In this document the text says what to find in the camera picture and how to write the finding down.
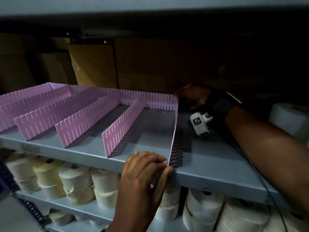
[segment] person's left hand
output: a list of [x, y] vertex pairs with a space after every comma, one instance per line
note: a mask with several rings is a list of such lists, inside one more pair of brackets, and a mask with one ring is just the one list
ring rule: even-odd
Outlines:
[[[152, 179], [162, 172], [158, 184]], [[115, 216], [106, 232], [145, 232], [162, 201], [169, 174], [173, 171], [164, 156], [135, 152], [125, 162], [118, 185]]]

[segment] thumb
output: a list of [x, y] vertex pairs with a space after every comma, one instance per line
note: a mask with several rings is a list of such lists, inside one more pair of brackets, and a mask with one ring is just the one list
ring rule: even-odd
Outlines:
[[173, 170], [174, 169], [173, 169], [172, 166], [167, 166], [160, 176], [156, 190], [154, 192], [154, 203], [156, 205], [160, 205], [160, 203], [161, 203], [162, 196], [163, 196], [163, 193], [164, 193], [164, 189], [165, 189], [166, 184], [168, 182], [168, 176], [171, 174], [171, 172]]

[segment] person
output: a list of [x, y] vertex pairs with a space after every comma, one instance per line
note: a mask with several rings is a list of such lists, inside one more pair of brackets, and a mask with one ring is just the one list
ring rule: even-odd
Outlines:
[[[194, 109], [207, 103], [212, 88], [187, 85], [175, 95], [196, 101]], [[240, 106], [234, 106], [223, 121], [254, 166], [285, 197], [309, 215], [309, 150], [275, 125], [262, 121]], [[163, 171], [150, 187], [152, 177]], [[125, 162], [119, 182], [115, 216], [106, 232], [145, 232], [162, 200], [168, 176], [173, 171], [163, 156], [135, 152]]]

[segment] lower shelf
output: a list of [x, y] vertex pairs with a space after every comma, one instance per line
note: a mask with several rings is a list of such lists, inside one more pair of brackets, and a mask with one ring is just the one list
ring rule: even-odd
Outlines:
[[54, 223], [51, 223], [47, 226], [45, 226], [45, 229], [49, 232], [100, 232], [103, 229], [106, 229], [106, 225], [100, 225], [100, 226], [92, 226], [88, 220], [77, 222], [72, 221], [69, 224], [65, 226], [57, 226]]
[[[109, 225], [111, 221], [114, 218], [115, 210], [114, 209], [108, 209], [104, 210], [101, 209], [96, 200], [91, 201], [88, 204], [81, 205], [78, 207], [72, 207], [70, 206], [68, 200], [66, 197], [62, 197], [60, 199], [45, 199], [43, 191], [37, 191], [32, 194], [25, 193], [23, 191], [17, 191], [16, 194], [21, 199], [27, 199], [32, 202], [44, 202], [48, 204], [51, 208], [55, 208], [67, 213], [76, 214], [76, 215], [87, 215], [87, 219], [96, 221], [96, 222], [102, 222], [105, 225]], [[185, 225], [182, 221], [182, 216], [178, 215], [177, 218], [172, 222], [159, 222], [156, 219], [152, 221], [150, 224], [148, 232], [170, 232], [170, 231], [177, 231], [177, 232], [188, 232]]]

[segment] hand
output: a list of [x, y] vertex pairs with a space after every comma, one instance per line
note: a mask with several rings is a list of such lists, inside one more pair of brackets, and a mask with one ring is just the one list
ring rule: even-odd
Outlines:
[[189, 101], [197, 101], [197, 104], [190, 107], [190, 109], [195, 109], [198, 106], [205, 104], [206, 99], [211, 93], [211, 89], [211, 87], [204, 84], [188, 84], [174, 93], [174, 96], [178, 98], [187, 97]]
[[[161, 171], [158, 184], [151, 188], [153, 176]], [[129, 156], [118, 185], [114, 220], [106, 232], [145, 232], [155, 217], [172, 171], [165, 157], [154, 152]]]

